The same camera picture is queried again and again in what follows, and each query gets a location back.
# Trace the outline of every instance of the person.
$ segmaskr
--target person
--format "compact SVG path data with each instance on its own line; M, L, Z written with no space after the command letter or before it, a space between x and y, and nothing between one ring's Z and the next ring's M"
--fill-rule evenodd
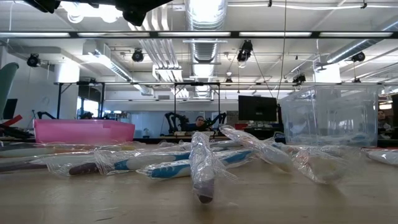
M194 124L189 124L190 131L211 131L211 128L203 128L205 125L205 118L203 116L197 116Z
M391 129L391 125L386 121L386 115L384 114L383 110L379 110L377 112L377 127L379 129Z

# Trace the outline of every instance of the dark toothbrush handle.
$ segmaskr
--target dark toothbrush handle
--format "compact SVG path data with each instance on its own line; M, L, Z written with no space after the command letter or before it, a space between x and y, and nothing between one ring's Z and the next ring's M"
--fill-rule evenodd
M97 172L98 172L98 167L94 162L86 163L80 166L75 166L69 170L70 175L94 174Z
M203 181L194 186L198 191L198 198L201 203L210 203L214 196L214 179Z

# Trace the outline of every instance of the black monitor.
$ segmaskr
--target black monitor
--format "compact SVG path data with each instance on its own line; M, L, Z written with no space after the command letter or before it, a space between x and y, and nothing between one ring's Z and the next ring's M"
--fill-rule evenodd
M276 98L239 96L239 120L277 121Z

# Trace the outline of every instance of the computer monitor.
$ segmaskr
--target computer monitor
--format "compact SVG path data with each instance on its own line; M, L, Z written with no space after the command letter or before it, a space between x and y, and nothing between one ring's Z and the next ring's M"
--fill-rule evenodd
M277 121L276 98L239 96L239 120Z
M14 118L15 108L17 107L18 99L8 99L4 111L2 113L3 119Z

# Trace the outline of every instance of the plastic bag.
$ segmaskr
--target plastic bag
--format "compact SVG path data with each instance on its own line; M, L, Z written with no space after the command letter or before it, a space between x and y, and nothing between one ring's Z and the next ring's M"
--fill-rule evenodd
M85 156L88 154L93 154L93 152L68 152L29 157L2 158L0 159L0 172L9 172L25 169L46 169L46 159L49 157Z
M234 140L216 141L210 143L210 147L231 148L240 146L242 145L238 142L235 142Z
M254 150L252 149L215 152L217 159L219 159L227 169L239 167L250 162L253 155ZM137 170L137 172L153 179L170 179L191 175L189 160L152 164Z
M95 151L99 171L103 175L137 170L150 164L188 159L190 151Z
M209 137L203 133L192 136L192 148L189 156L193 191L201 203L210 203L214 197L215 178L218 174L236 178L226 172L226 167L210 150Z
M220 127L221 132L230 139L239 142L245 147L257 149L260 152L261 159L273 164L283 171L290 172L292 170L292 161L290 156L280 149L266 144L253 135L244 131L235 130L233 127L223 125Z
M52 174L61 176L73 176L82 174L98 173L98 167L94 155L89 156L70 156L66 162L64 158L46 158L47 167Z
M398 166L398 150L372 150L367 152L367 156L384 164Z
M362 168L360 149L344 147L346 146L301 146L298 151L292 152L293 165L316 183L337 184Z

